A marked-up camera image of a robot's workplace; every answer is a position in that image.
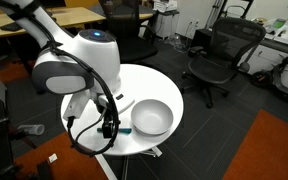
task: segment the cabinet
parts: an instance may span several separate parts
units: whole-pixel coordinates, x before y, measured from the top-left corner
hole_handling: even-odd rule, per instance
[[[273,66],[281,63],[282,60],[287,56],[288,54],[285,52],[259,45],[248,60],[250,65],[248,74],[252,75],[255,72],[261,70],[272,70]],[[242,57],[240,63],[244,62],[247,57],[248,53]],[[285,71],[282,73],[281,77],[283,85],[288,87],[288,66],[286,66]]]
[[[163,39],[175,34],[179,18],[178,11],[167,11],[159,13],[154,24],[156,35]]]

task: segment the dark gray carpet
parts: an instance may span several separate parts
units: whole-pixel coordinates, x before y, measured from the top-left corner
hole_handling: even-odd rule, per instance
[[[158,66],[179,87],[191,84],[192,81],[181,78],[190,58],[170,45],[158,41],[155,44],[159,53],[145,62]],[[288,122],[288,101],[274,89],[257,88],[243,74],[226,86],[231,89],[230,96],[224,98],[215,90],[213,109],[205,106],[205,92],[183,94],[182,122],[159,146],[162,156],[131,156],[128,179],[221,179],[260,109]],[[41,123],[46,126],[42,136],[30,138],[33,142],[39,145],[64,132],[59,117],[61,97],[36,94],[30,79],[12,82],[7,88],[10,116],[15,125]],[[13,142],[15,157],[28,150],[23,142]],[[123,157],[105,158],[120,179]]]

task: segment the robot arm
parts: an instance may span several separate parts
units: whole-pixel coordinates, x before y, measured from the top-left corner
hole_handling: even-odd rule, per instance
[[[90,156],[112,147],[119,127],[118,111],[124,111],[134,102],[119,98],[122,102],[119,110],[115,104],[115,96],[125,95],[121,92],[119,52],[114,38],[97,30],[83,30],[71,37],[33,0],[0,0],[0,8],[32,35],[43,49],[32,72],[35,85],[53,94],[73,94],[64,113],[69,134],[74,119],[79,118],[89,99],[101,113],[108,110],[104,119],[110,120],[104,121],[102,127],[103,131],[104,127],[110,131],[114,129],[109,133],[111,141],[103,149],[89,153],[83,151],[70,134],[73,146]]]

